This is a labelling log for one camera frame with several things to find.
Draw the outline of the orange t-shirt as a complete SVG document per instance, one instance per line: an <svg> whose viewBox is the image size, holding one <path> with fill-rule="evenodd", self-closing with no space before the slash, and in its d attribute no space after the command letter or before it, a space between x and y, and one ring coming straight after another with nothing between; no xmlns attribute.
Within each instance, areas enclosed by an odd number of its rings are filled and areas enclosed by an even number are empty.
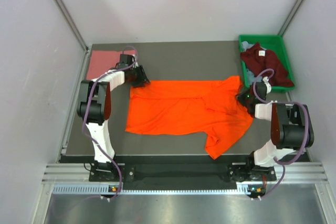
<svg viewBox="0 0 336 224"><path fill-rule="evenodd" d="M205 152L217 159L248 131L253 122L236 99L239 76L215 81L152 81L131 88L125 130L141 135L207 135Z"/></svg>

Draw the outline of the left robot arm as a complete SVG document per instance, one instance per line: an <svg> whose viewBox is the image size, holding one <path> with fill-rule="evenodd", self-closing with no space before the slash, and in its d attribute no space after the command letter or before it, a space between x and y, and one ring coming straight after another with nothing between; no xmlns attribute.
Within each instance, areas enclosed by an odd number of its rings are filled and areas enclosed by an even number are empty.
<svg viewBox="0 0 336 224"><path fill-rule="evenodd" d="M119 62L97 78L83 80L79 87L77 114L82 118L82 130L88 129L94 148L94 160L90 161L91 182L113 182L121 179L121 171L114 160L108 129L111 115L111 91L124 83L134 88L150 84L143 66L138 64L138 54L120 54Z"/></svg>

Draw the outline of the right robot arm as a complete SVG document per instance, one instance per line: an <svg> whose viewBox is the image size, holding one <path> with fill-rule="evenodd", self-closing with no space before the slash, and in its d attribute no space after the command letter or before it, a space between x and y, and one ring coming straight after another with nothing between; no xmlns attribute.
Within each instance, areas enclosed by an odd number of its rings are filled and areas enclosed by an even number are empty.
<svg viewBox="0 0 336 224"><path fill-rule="evenodd" d="M266 95L270 91L270 84L257 82L236 95L237 101L253 118L269 121L271 125L270 140L247 156L244 165L229 167L233 181L274 181L275 160L279 161L294 152L301 154L314 143L308 107L296 103L266 103Z"/></svg>

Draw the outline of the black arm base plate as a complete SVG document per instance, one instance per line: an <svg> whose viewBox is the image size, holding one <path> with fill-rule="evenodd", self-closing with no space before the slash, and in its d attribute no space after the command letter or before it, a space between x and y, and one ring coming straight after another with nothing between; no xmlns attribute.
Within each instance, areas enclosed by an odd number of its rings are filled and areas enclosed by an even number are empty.
<svg viewBox="0 0 336 224"><path fill-rule="evenodd" d="M244 164L124 164L120 166L122 181L135 182L145 178L218 178L224 182L274 182L273 168L249 171Z"/></svg>

